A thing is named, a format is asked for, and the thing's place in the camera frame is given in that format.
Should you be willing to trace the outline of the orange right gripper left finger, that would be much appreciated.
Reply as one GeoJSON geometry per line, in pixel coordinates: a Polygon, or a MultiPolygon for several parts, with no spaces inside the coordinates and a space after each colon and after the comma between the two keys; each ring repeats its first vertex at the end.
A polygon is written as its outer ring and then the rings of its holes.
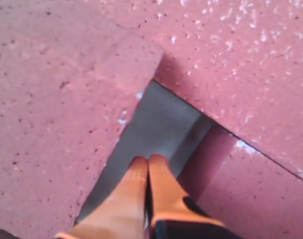
{"type": "Polygon", "coordinates": [[[148,162],[135,157],[111,194],[88,216],[56,239],[143,239],[148,162]]]}

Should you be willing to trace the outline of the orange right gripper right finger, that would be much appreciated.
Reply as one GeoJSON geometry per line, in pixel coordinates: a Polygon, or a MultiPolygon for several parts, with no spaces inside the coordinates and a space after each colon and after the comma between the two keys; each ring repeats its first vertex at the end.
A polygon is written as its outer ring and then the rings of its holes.
{"type": "Polygon", "coordinates": [[[239,239],[225,224],[205,213],[181,187],[166,157],[148,159],[151,239],[239,239]]]}

